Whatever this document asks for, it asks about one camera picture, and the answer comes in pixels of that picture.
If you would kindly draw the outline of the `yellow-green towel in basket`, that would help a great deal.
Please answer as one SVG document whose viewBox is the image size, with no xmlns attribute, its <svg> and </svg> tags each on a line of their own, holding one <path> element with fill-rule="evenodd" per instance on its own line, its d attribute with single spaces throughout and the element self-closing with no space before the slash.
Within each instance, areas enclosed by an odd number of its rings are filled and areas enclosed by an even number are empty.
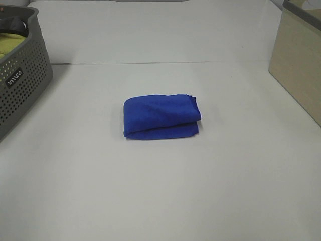
<svg viewBox="0 0 321 241">
<path fill-rule="evenodd" d="M 1 33 L 0 58 L 3 58 L 5 55 L 10 53 L 15 47 L 21 44 L 25 39 L 26 37 L 21 35 Z"/>
</svg>

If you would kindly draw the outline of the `blue towel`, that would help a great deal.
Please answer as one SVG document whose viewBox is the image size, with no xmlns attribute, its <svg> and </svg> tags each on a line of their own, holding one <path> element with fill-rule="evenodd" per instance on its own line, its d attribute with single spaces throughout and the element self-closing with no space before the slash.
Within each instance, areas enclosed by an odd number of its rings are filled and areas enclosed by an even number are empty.
<svg viewBox="0 0 321 241">
<path fill-rule="evenodd" d="M 186 94 L 133 97 L 123 105 L 123 134 L 129 139 L 191 137 L 200 120 L 196 98 Z"/>
</svg>

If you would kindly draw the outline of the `beige storage box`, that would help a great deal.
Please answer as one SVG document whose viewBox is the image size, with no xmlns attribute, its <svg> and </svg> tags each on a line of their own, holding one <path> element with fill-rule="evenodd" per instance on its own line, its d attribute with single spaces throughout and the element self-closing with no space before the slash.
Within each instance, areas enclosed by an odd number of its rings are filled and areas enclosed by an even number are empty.
<svg viewBox="0 0 321 241">
<path fill-rule="evenodd" d="M 320 124 L 320 1 L 284 1 L 269 73 Z"/>
</svg>

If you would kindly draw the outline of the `grey perforated plastic basket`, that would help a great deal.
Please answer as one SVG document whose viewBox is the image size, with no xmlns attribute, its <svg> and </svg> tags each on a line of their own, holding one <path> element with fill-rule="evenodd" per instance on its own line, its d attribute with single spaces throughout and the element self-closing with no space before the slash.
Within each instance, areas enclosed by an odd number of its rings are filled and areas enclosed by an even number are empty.
<svg viewBox="0 0 321 241">
<path fill-rule="evenodd" d="M 30 110 L 53 78 L 38 10 L 1 6 L 1 33 L 26 39 L 1 58 L 1 138 Z"/>
</svg>

